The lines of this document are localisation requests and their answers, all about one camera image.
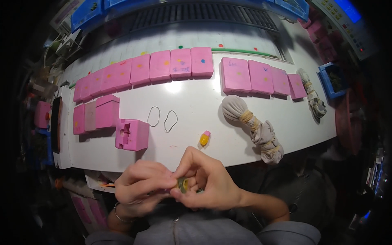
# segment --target zipper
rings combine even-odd
[[[180,218],[175,219],[174,220],[174,224],[173,224],[173,242],[174,242],[174,245],[177,245],[177,242],[176,242],[176,223],[177,223],[177,221],[179,219]]]

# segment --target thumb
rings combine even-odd
[[[180,189],[173,188],[170,191],[170,195],[188,208],[208,208],[208,199],[206,198],[205,192],[196,193],[187,191],[187,193],[183,194]]]

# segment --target control panel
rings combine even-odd
[[[368,31],[365,20],[349,0],[310,0],[336,25],[354,49],[359,60],[366,59],[378,51]]]

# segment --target silver bracelet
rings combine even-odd
[[[117,215],[117,213],[116,213],[116,207],[117,207],[117,205],[118,204],[120,204],[120,202],[118,201],[118,202],[116,202],[116,204],[114,205],[114,214],[116,215],[116,217],[119,219],[119,220],[121,220],[122,222],[125,222],[125,223],[131,223],[131,222],[133,222],[134,220],[131,220],[131,221],[126,221],[126,220],[123,220],[122,218],[120,218],[118,215]]]

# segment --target display screen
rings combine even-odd
[[[335,2],[343,9],[353,23],[356,23],[361,18],[361,15],[349,0],[335,0]]]

